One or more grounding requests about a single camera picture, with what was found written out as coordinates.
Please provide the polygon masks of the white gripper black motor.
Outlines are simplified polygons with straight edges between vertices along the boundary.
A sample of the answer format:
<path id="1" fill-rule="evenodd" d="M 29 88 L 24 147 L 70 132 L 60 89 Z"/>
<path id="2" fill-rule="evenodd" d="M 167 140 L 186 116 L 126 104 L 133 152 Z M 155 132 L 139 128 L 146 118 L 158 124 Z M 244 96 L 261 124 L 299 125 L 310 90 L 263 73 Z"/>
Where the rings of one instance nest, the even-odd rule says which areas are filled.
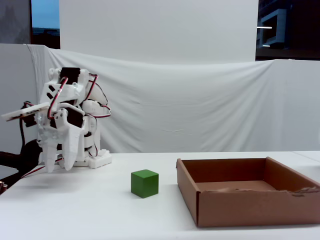
<path id="1" fill-rule="evenodd" d="M 84 111 L 69 102 L 45 102 L 38 113 L 38 145 L 42 152 L 38 163 L 52 173 L 57 160 L 57 146 L 62 145 L 64 168 L 84 160 Z"/>

